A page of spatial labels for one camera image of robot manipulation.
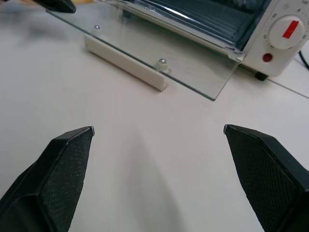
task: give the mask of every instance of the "white tabletop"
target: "white tabletop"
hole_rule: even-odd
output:
[[[2,15],[0,31],[0,196],[52,138],[95,127],[72,232],[262,232],[224,124],[276,137],[309,168],[309,99],[251,72],[212,102],[171,80],[156,91],[46,13]]]

